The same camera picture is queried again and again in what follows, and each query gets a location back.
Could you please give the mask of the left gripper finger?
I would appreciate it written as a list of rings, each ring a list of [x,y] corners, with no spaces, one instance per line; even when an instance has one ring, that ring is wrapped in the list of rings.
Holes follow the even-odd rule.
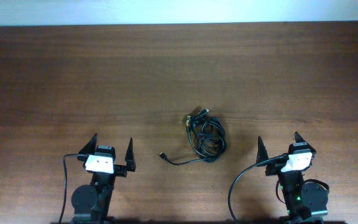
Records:
[[[135,164],[134,151],[133,151],[133,138],[130,138],[129,145],[126,151],[125,162],[126,162],[127,171],[135,172],[136,164]]]
[[[83,155],[94,154],[97,142],[98,134],[95,133],[89,142],[78,153]]]

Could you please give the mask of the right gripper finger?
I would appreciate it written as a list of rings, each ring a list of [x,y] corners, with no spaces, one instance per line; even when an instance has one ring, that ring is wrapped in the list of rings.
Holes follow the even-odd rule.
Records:
[[[308,143],[303,139],[298,131],[294,133],[295,143],[294,145],[307,145]]]
[[[269,159],[269,156],[261,136],[259,136],[257,139],[257,147],[258,147],[257,157],[256,157],[257,167],[264,166],[264,162]]]

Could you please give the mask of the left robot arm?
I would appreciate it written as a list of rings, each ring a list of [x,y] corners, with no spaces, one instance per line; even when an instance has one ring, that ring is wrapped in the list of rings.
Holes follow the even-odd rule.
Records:
[[[98,135],[94,134],[77,155],[92,178],[89,184],[79,186],[71,196],[74,208],[72,223],[114,223],[114,217],[110,217],[108,212],[116,178],[126,177],[128,172],[136,170],[133,139],[129,140],[124,165],[115,163],[114,147],[98,145],[97,141]]]

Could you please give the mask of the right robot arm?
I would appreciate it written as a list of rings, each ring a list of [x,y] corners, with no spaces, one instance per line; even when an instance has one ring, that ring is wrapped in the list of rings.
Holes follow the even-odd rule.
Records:
[[[298,132],[288,152],[269,158],[261,137],[258,137],[257,166],[265,167],[265,175],[278,177],[276,190],[281,190],[287,216],[280,223],[323,223],[328,214],[329,185],[316,179],[305,180],[303,173],[312,166],[316,150]]]

